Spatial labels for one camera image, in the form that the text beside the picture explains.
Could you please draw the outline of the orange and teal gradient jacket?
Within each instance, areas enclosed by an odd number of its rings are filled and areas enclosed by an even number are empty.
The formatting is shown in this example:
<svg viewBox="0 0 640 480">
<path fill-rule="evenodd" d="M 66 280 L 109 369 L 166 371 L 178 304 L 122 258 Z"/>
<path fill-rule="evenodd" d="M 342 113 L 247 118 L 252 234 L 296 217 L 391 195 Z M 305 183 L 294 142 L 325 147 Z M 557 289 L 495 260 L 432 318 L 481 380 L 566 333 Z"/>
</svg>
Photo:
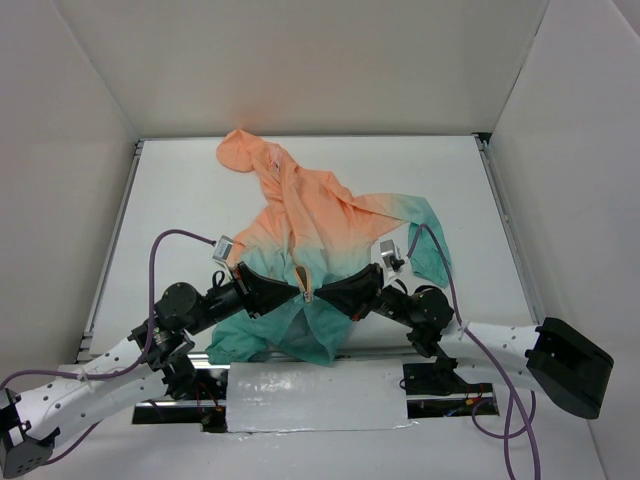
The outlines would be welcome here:
<svg viewBox="0 0 640 480">
<path fill-rule="evenodd" d="M 451 255 L 426 199 L 354 196 L 333 173 L 305 169 L 280 145 L 243 130 L 229 133 L 216 155 L 231 170 L 256 173 L 267 202 L 236 235 L 229 265 L 243 262 L 259 275 L 297 287 L 300 294 L 262 319 L 241 311 L 218 324 L 206 349 L 210 363 L 247 362 L 275 347 L 305 362 L 330 364 L 352 322 L 318 299 L 316 290 L 364 269 L 372 245 L 403 224 L 409 226 L 414 274 L 447 286 Z"/>
</svg>

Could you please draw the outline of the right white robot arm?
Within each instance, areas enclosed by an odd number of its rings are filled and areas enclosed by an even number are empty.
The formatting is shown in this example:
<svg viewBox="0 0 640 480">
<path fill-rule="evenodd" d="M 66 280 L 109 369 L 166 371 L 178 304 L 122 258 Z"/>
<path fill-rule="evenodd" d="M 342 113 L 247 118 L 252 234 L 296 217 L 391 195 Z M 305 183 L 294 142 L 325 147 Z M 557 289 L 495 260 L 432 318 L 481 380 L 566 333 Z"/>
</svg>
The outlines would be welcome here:
<svg viewBox="0 0 640 480">
<path fill-rule="evenodd" d="M 614 360 L 563 320 L 548 317 L 525 327 L 462 326 L 440 288 L 420 286 L 408 294 L 386 286 L 377 265 L 314 295 L 353 321 L 375 313 L 408 327 L 407 339 L 417 354 L 435 361 L 430 373 L 406 381 L 411 393 L 474 393 L 483 385 L 513 385 L 545 394 L 574 416 L 600 415 Z"/>
</svg>

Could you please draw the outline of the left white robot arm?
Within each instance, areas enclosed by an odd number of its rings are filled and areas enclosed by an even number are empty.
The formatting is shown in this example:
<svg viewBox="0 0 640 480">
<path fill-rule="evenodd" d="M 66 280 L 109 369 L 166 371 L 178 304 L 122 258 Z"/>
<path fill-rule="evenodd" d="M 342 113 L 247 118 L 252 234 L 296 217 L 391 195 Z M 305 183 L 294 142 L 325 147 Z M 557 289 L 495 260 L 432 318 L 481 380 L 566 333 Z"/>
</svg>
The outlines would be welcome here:
<svg viewBox="0 0 640 480">
<path fill-rule="evenodd" d="M 245 312 L 263 316 L 299 293 L 239 264 L 229 282 L 200 294 L 171 285 L 128 337 L 70 372 L 56 371 L 45 385 L 1 390 L 1 472 L 14 479 L 56 462 L 55 448 L 136 403 L 164 396 L 180 400 L 196 386 L 188 354 L 193 335 Z"/>
</svg>

